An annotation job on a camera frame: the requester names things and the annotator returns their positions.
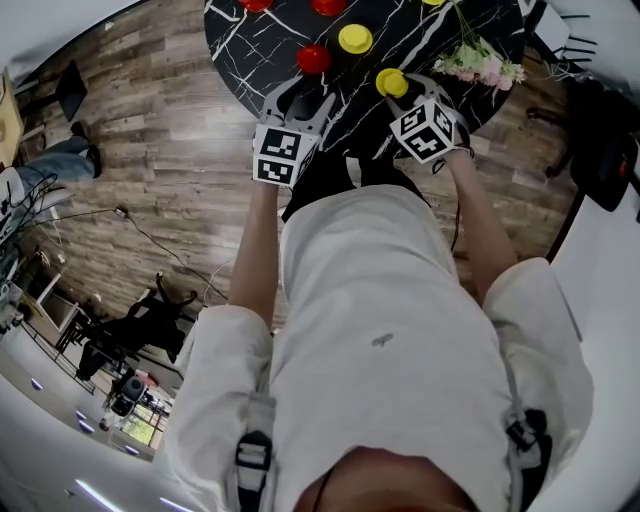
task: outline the pink flower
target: pink flower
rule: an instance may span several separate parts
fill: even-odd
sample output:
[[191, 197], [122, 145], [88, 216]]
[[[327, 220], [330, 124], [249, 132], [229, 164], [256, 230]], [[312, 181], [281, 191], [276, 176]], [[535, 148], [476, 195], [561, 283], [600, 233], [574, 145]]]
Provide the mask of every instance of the pink flower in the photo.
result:
[[502, 61], [496, 55], [485, 57], [482, 63], [482, 69], [480, 70], [480, 79], [490, 75], [499, 76], [501, 71]]
[[507, 76], [500, 77], [497, 86], [501, 91], [508, 91], [513, 87], [513, 80]]
[[480, 81], [489, 87], [495, 87], [500, 82], [500, 74], [490, 73], [488, 75], [480, 75]]
[[456, 72], [456, 76], [458, 77], [458, 80], [462, 80], [463, 82], [473, 82], [476, 75], [473, 71], [459, 70]]

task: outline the backpack strap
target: backpack strap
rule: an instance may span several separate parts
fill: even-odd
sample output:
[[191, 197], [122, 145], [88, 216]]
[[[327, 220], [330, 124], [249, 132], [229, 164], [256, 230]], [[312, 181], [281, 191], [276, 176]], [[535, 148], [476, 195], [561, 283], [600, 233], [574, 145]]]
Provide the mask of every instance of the backpack strap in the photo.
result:
[[544, 484], [549, 469], [553, 440], [547, 434], [547, 415], [536, 409], [524, 410], [513, 369], [503, 355], [513, 410], [508, 421], [511, 503], [509, 512], [525, 512]]
[[275, 401], [255, 393], [249, 398], [247, 433], [236, 448], [235, 464], [240, 512], [258, 512], [272, 468]]

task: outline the buckle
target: buckle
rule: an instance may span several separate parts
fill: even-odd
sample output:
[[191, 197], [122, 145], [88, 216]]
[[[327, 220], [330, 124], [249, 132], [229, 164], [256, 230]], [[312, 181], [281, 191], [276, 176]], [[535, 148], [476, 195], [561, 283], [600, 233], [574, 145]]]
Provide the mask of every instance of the buckle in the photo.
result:
[[269, 471], [271, 467], [271, 439], [258, 430], [242, 436], [236, 448], [236, 465], [242, 468]]
[[507, 435], [522, 452], [528, 452], [538, 442], [535, 431], [528, 423], [522, 421], [513, 422], [507, 428]]

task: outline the black marble table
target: black marble table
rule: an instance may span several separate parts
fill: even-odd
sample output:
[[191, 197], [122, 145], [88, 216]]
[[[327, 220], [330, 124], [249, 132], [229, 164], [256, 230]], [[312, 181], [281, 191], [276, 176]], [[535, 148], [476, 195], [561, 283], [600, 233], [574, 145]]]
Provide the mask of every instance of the black marble table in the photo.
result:
[[[517, 0], [462, 0], [458, 5], [478, 35], [502, 56], [522, 61], [524, 29]], [[309, 76], [302, 92], [308, 105], [319, 105], [327, 92], [337, 94], [322, 151], [369, 158], [398, 153], [400, 145], [389, 129], [391, 111], [375, 87], [384, 68], [434, 78], [472, 131], [509, 95], [431, 71], [435, 60], [460, 41], [460, 23], [450, 2], [432, 7], [422, 0], [348, 0], [340, 15], [325, 17], [313, 10], [311, 0], [274, 0], [262, 13], [246, 11], [238, 0], [208, 0], [204, 19], [217, 70], [256, 117], [265, 95], [301, 72], [296, 63], [301, 47], [317, 43], [329, 49], [331, 67], [321, 76]], [[353, 55], [338, 44], [340, 29], [350, 23], [372, 32], [374, 44], [367, 53]]]

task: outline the window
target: window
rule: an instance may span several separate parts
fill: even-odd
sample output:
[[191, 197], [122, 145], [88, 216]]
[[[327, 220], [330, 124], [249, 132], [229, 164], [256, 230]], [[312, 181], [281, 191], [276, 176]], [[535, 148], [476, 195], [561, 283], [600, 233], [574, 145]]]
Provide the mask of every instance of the window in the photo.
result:
[[160, 446], [169, 413], [169, 408], [160, 400], [145, 395], [126, 419], [121, 430], [156, 450]]

